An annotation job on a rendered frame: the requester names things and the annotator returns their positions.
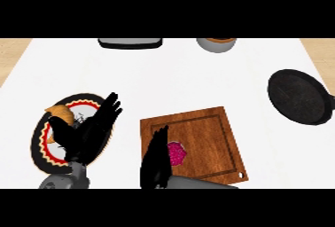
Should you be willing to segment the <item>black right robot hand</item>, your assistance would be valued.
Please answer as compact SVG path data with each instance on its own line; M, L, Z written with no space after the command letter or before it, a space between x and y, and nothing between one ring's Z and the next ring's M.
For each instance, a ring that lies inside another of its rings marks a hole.
M168 156L168 126L155 132L140 167L140 187L165 188L171 177Z

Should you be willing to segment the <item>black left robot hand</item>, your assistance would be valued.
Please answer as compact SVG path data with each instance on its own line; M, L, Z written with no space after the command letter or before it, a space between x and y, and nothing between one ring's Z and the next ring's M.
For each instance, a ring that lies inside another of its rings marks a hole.
M97 158L114 122L123 111L120 105L118 94L111 93L95 115L77 129L58 116L49 119L55 142L65 149L66 162L75 161L87 165Z

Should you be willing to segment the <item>brown wooden cutting board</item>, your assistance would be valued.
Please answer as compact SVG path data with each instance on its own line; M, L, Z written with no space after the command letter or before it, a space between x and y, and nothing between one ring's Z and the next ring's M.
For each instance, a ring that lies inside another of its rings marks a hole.
M186 156L173 174L218 184L248 181L236 140L221 106L140 120L142 154L152 135L168 126L167 141L180 143Z

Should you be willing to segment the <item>black round pan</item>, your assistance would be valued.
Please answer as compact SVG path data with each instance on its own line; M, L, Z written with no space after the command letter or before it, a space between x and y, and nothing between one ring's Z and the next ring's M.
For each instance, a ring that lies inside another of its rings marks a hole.
M267 92L273 107L291 121L306 125L329 121L335 96L307 73L294 69L279 70L270 77Z

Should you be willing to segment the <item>golden croissant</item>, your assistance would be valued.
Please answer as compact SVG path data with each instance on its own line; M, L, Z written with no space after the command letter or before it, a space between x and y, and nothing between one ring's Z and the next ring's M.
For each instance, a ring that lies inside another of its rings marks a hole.
M46 109L52 116L59 117L69 125L74 125L75 116L66 105L56 105Z

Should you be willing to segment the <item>black red patterned plate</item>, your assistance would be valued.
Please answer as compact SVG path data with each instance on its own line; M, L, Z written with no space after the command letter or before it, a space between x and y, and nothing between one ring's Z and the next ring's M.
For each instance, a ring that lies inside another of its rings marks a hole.
M72 128L77 129L86 119L95 115L105 99L96 94L80 93L64 98L56 105L66 105L75 116ZM46 112L34 129L30 152L37 168L46 174L69 174L71 168L64 159L65 149L53 140L52 125L49 118L52 114Z

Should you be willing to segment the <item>black grey appliance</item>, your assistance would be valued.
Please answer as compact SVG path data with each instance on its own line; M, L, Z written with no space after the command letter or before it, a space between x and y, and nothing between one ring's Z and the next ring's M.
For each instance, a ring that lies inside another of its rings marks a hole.
M103 48L121 50L154 49L162 45L161 38L99 38Z

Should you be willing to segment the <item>grey round pot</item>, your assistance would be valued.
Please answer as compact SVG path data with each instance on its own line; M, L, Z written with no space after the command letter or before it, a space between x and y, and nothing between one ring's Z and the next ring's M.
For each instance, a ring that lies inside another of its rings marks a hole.
M198 38L199 46L213 53L227 52L236 43L236 38Z

